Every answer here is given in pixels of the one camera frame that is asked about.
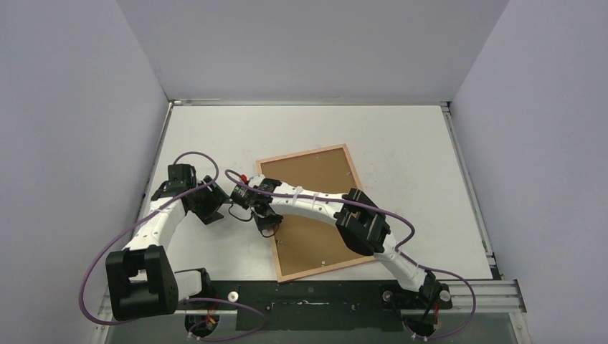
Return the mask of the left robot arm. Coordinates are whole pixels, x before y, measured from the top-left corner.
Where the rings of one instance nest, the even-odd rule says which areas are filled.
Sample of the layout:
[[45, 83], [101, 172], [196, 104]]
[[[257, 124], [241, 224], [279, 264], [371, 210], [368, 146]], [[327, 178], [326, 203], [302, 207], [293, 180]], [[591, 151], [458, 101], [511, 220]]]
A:
[[212, 180], [196, 177], [195, 167], [173, 164], [168, 178], [151, 197], [151, 218], [122, 250], [105, 260], [113, 317], [118, 321], [170, 315], [188, 300], [208, 307], [217, 292], [204, 268], [174, 271], [167, 257], [178, 225], [193, 213], [204, 225], [223, 219], [219, 213], [228, 196]]

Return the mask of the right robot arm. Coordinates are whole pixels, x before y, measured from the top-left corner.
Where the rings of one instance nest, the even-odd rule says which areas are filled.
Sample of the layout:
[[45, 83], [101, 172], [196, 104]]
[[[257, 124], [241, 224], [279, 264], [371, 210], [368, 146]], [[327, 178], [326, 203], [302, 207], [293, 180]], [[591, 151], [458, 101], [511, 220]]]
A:
[[278, 227], [285, 216], [299, 216], [334, 226], [356, 254], [373, 257], [392, 273], [407, 302], [421, 309], [452, 308], [449, 287], [402, 251], [382, 211], [362, 190], [323, 193], [284, 181], [252, 177], [235, 185], [230, 199], [252, 213], [258, 229]]

